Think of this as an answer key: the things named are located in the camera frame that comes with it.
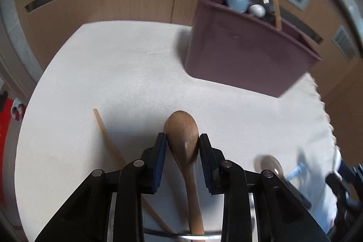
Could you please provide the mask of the brown wooden spoon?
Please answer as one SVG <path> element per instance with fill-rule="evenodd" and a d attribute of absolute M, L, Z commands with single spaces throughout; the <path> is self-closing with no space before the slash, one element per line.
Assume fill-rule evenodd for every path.
<path fill-rule="evenodd" d="M 178 110 L 164 125 L 169 149 L 185 181 L 188 201 L 189 229 L 194 235 L 203 235 L 204 226 L 196 187 L 199 130 L 193 117 Z"/>

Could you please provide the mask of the wooden chopstick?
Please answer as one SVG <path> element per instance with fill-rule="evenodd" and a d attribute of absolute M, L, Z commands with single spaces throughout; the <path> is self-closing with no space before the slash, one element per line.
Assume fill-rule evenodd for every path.
<path fill-rule="evenodd" d="M 282 20 L 281 20 L 281 11 L 280 11 L 280 7 L 279 7 L 279 1 L 272 0 L 272 2 L 274 5 L 276 29 L 278 31 L 281 31 L 282 30 Z"/>
<path fill-rule="evenodd" d="M 109 136 L 99 111 L 94 109 L 93 114 L 112 160 L 121 169 L 114 209 L 113 240 L 144 240 L 143 209 L 146 210 L 160 228 L 169 234 L 175 234 L 176 231 L 167 224 L 160 214 L 157 213 L 157 210 L 152 207 L 151 203 L 143 197 L 144 194 L 155 194 L 152 188 L 153 169 L 151 168 L 151 153 L 154 146 L 145 149 L 140 159 L 126 163 Z"/>

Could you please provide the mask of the small steel spoon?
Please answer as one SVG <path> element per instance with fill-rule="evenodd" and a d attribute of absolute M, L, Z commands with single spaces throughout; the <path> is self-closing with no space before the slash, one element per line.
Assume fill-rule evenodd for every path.
<path fill-rule="evenodd" d="M 305 169 L 306 165 L 300 162 L 285 178 L 288 181 L 292 181 L 298 178 L 299 175 L 303 174 L 305 172 Z"/>

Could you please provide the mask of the steel spoon black handle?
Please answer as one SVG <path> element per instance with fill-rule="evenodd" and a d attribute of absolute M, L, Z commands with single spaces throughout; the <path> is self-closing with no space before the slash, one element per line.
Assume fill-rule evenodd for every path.
<path fill-rule="evenodd" d="M 285 178 L 282 166 L 275 157 L 272 155 L 263 156 L 261 159 L 261 168 L 262 170 L 271 170 L 298 198 L 298 200 L 302 203 L 302 205 L 304 205 L 306 209 L 311 209 L 312 205 L 310 201 L 300 191 L 298 191 L 290 181 Z"/>

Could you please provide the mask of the white ball utensil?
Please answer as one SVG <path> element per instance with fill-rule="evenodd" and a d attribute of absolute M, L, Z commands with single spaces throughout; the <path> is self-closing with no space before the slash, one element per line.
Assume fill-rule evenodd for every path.
<path fill-rule="evenodd" d="M 252 17 L 263 18 L 266 15 L 266 10 L 262 5 L 254 4 L 249 7 L 249 15 Z"/>

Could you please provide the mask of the dark ladle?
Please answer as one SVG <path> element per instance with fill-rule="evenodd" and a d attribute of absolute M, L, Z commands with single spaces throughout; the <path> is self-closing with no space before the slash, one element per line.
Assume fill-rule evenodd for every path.
<path fill-rule="evenodd" d="M 253 0 L 253 4 L 260 4 L 266 10 L 266 15 L 263 18 L 260 18 L 272 25 L 275 25 L 275 12 L 274 12 L 274 5 L 272 0 Z"/>

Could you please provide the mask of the white fringed tablecloth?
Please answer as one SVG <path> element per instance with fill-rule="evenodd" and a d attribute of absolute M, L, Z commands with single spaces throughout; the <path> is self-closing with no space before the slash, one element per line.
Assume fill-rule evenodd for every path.
<path fill-rule="evenodd" d="M 171 113 L 190 113 L 224 156 L 253 170 L 273 155 L 328 231 L 336 199 L 325 178 L 340 153 L 316 83 L 305 74 L 280 98 L 195 79 L 183 67 L 190 28 L 152 22 L 82 25 L 50 62 L 20 130 L 15 192 L 23 229 L 34 241 L 94 169 L 115 169 L 95 118 L 126 162 L 152 146 Z"/>

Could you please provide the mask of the maroon plastic utensil bin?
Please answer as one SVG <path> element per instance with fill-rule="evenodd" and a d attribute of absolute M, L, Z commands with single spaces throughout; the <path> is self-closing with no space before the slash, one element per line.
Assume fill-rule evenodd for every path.
<path fill-rule="evenodd" d="M 321 60 L 287 21 L 276 29 L 224 0 L 198 0 L 185 58 L 192 77 L 278 98 Z"/>

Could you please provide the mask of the small grey vent grille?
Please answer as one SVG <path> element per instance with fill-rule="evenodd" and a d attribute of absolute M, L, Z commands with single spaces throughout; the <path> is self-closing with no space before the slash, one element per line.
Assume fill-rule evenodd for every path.
<path fill-rule="evenodd" d="M 338 47 L 347 61 L 351 61 L 356 56 L 355 46 L 343 25 L 338 27 L 332 42 Z"/>

